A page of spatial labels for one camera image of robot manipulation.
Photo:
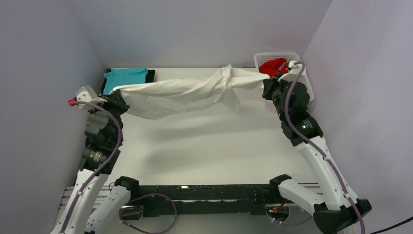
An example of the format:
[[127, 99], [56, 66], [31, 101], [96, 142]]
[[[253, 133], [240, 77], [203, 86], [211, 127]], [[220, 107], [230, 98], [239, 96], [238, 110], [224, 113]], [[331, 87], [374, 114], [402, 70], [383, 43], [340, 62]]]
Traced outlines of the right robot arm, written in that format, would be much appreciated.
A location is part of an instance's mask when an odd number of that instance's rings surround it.
[[307, 111], [310, 97], [305, 85], [275, 78], [265, 79], [263, 85], [263, 98], [273, 102], [284, 135], [306, 160], [322, 191], [319, 195], [283, 174], [270, 180], [269, 198], [299, 205], [324, 234], [336, 234], [356, 223], [365, 233], [363, 218], [371, 204], [360, 199], [343, 179], [320, 126]]

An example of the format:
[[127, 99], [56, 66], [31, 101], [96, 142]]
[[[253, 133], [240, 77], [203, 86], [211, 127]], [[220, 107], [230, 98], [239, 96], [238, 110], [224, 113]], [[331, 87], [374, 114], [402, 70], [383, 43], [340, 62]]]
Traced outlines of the white t shirt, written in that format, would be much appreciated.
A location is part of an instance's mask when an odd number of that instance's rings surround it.
[[220, 68], [208, 78], [175, 78], [145, 84], [117, 86], [129, 106], [128, 113], [157, 120], [179, 113], [201, 111], [222, 103], [232, 110], [241, 106], [235, 88], [255, 89], [269, 75], [231, 65]]

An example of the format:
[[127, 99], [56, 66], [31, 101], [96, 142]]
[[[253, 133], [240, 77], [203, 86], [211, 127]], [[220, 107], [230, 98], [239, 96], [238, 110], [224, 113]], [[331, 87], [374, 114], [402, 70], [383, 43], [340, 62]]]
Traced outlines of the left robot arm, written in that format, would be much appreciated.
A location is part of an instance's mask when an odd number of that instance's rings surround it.
[[77, 90], [68, 101], [89, 112], [86, 121], [86, 144], [81, 155], [73, 191], [54, 234], [101, 234], [125, 204], [140, 198], [139, 182], [122, 176], [117, 179], [103, 202], [95, 208], [101, 189], [120, 155], [123, 141], [121, 115], [129, 109], [119, 91], [97, 94], [90, 86]]

